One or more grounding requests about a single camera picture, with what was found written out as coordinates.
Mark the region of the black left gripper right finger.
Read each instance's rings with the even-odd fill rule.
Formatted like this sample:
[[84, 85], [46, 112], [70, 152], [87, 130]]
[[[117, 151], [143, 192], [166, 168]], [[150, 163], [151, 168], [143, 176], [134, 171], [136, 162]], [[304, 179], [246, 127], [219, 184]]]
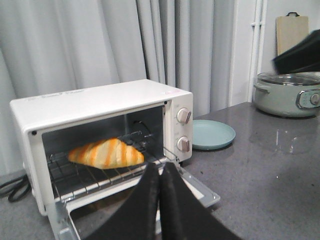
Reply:
[[163, 240], [239, 240], [196, 199], [173, 163], [160, 177], [160, 222]]

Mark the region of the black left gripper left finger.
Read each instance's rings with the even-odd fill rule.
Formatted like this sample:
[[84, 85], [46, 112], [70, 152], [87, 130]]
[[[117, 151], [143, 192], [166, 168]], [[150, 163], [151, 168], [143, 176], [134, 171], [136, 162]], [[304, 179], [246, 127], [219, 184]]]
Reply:
[[122, 206], [87, 240], [153, 240], [160, 188], [159, 170], [148, 163], [143, 176]]

